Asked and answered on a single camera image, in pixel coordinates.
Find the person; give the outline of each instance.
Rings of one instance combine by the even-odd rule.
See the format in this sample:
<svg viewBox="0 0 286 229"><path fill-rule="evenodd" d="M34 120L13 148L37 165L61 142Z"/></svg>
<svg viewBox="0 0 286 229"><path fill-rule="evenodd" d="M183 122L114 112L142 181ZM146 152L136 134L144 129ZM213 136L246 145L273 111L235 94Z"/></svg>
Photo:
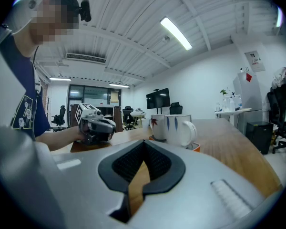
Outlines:
<svg viewBox="0 0 286 229"><path fill-rule="evenodd" d="M15 111L11 127L26 132L33 140L45 143L51 151L73 141L83 140L84 135L78 126L56 133L45 133L50 125L42 105L42 90L39 91L36 87L40 85L40 80L37 77L36 81L37 73L30 57L39 45L66 35L70 29L76 29L78 24L77 0L43 0L37 7L36 16L0 43L3 58L26 90Z"/></svg>

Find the green plant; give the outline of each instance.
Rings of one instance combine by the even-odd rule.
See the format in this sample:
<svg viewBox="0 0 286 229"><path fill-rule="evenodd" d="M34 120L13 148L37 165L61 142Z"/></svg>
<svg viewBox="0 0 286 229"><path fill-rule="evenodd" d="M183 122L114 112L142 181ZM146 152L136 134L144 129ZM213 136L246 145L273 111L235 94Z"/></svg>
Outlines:
<svg viewBox="0 0 286 229"><path fill-rule="evenodd" d="M220 94L225 95L225 94L227 94L227 92L223 89L223 90L220 91Z"/></svg>

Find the white mug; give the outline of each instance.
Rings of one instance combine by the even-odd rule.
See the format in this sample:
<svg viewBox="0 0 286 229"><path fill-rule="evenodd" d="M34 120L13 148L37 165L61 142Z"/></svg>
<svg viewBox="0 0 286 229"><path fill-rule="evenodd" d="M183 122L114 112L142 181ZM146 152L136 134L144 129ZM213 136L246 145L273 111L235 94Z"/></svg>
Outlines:
<svg viewBox="0 0 286 229"><path fill-rule="evenodd" d="M158 140L165 139L164 114L152 114L149 125L153 131L154 138Z"/></svg>
<svg viewBox="0 0 286 229"><path fill-rule="evenodd" d="M164 117L166 141L169 144L187 147L197 136L190 114L171 114Z"/></svg>

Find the red diamond sign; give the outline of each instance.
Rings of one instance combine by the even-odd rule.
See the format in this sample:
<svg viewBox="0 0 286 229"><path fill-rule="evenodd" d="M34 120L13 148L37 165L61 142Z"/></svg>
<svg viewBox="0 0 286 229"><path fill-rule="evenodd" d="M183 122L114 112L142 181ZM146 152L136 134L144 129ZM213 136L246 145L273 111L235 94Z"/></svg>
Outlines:
<svg viewBox="0 0 286 229"><path fill-rule="evenodd" d="M247 74L246 74L246 80L250 82L251 79L252 79L252 76L247 73Z"/></svg>

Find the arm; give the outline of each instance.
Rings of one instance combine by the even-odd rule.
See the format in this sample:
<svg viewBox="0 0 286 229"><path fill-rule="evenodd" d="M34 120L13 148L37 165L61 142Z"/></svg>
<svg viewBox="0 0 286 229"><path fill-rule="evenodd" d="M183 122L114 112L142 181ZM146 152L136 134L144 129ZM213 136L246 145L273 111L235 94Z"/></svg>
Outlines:
<svg viewBox="0 0 286 229"><path fill-rule="evenodd" d="M48 145L50 151L55 151L74 141L83 139L84 135L80 132L78 126L74 126L60 132L43 133L42 135L36 137L36 141Z"/></svg>

